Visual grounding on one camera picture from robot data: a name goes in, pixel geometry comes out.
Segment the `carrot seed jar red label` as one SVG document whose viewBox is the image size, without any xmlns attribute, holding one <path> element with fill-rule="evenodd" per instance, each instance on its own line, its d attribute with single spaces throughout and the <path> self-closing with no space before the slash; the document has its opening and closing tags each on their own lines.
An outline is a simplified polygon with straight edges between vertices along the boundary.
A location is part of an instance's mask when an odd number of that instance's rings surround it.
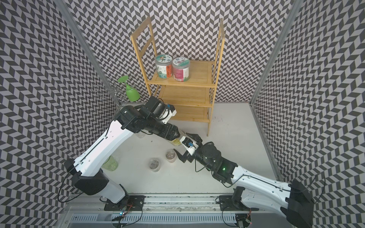
<svg viewBox="0 0 365 228">
<path fill-rule="evenodd" d="M 167 79 L 172 76 L 172 61 L 173 58 L 170 55 L 162 54 L 156 57 L 156 72 L 159 78 Z"/>
</svg>

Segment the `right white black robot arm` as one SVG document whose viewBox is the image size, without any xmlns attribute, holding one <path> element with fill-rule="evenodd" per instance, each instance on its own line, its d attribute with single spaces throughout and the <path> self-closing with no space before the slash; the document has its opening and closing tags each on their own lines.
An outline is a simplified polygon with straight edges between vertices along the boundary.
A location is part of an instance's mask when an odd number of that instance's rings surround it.
<svg viewBox="0 0 365 228">
<path fill-rule="evenodd" d="M 224 187 L 235 187 L 231 205 L 236 209 L 274 212 L 296 228 L 313 226 L 315 201 L 301 182 L 281 182 L 253 173 L 224 158 L 213 142 L 203 143 L 197 134 L 182 133 L 172 142 L 185 147 L 184 154 L 177 154 L 182 162 L 198 162 Z"/>
</svg>

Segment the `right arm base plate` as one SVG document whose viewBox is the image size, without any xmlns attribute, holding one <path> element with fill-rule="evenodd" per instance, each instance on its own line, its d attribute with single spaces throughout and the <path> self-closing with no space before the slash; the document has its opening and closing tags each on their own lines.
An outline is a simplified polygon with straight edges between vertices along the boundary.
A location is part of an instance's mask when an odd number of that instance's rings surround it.
<svg viewBox="0 0 365 228">
<path fill-rule="evenodd" d="M 232 195 L 220 195 L 217 199 L 221 211 L 250 211 L 241 201 L 233 200 Z"/>
</svg>

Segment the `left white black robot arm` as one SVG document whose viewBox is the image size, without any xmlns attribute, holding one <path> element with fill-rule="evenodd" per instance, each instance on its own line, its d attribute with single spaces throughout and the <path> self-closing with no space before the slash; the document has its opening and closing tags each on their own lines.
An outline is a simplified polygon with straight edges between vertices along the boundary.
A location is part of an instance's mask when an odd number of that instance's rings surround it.
<svg viewBox="0 0 365 228">
<path fill-rule="evenodd" d="M 168 122 L 176 113 L 172 104 L 153 96 L 146 104 L 121 108 L 107 130 L 83 154 L 65 161 L 73 187 L 86 195 L 100 195 L 119 204 L 127 192 L 103 173 L 102 165 L 133 134 L 143 132 L 168 141 L 179 138 L 178 127 Z"/>
</svg>

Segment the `small clear tub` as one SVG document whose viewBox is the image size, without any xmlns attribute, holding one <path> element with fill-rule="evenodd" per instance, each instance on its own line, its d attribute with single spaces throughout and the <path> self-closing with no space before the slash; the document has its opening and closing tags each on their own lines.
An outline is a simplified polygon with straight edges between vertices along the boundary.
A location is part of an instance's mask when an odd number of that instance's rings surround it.
<svg viewBox="0 0 365 228">
<path fill-rule="evenodd" d="M 150 161 L 149 161 L 149 169 L 152 171 L 152 172 L 158 172 L 161 168 L 161 164 L 160 164 L 160 161 L 159 159 L 157 158 L 152 158 Z"/>
<path fill-rule="evenodd" d="M 177 159 L 177 155 L 176 155 L 176 152 L 174 149 L 169 149 L 166 153 L 165 153 L 165 157 L 166 157 L 166 160 L 169 162 L 169 163 L 174 163 Z"/>
</svg>

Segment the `flower seed jar pink label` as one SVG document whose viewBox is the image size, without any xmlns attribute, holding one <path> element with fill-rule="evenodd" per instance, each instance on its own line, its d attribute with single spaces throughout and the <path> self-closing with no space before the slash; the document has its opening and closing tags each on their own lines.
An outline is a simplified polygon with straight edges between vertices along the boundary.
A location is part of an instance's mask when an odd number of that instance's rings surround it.
<svg viewBox="0 0 365 228">
<path fill-rule="evenodd" d="M 174 79 L 185 82 L 190 78 L 190 60 L 184 57 L 175 58 L 172 61 Z"/>
</svg>

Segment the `yellow label seed jar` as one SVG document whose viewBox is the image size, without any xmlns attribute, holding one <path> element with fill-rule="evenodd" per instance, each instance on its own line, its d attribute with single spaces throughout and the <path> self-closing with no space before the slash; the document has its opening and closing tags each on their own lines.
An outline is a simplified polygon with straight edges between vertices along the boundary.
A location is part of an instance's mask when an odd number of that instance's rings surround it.
<svg viewBox="0 0 365 228">
<path fill-rule="evenodd" d="M 180 138 L 176 138 L 174 140 L 172 140 L 170 143 L 173 145 L 173 146 L 181 146 L 182 143 L 181 143 L 181 137 Z"/>
</svg>

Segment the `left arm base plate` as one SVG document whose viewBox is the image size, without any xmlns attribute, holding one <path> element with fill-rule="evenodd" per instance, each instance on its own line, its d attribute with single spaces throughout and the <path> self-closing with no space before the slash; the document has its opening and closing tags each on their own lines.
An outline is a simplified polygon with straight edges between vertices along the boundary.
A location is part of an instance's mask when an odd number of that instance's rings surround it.
<svg viewBox="0 0 365 228">
<path fill-rule="evenodd" d="M 104 211 L 141 211 L 144 201 L 144 195 L 128 195 L 118 203 L 112 203 L 108 199 L 105 203 Z"/>
</svg>

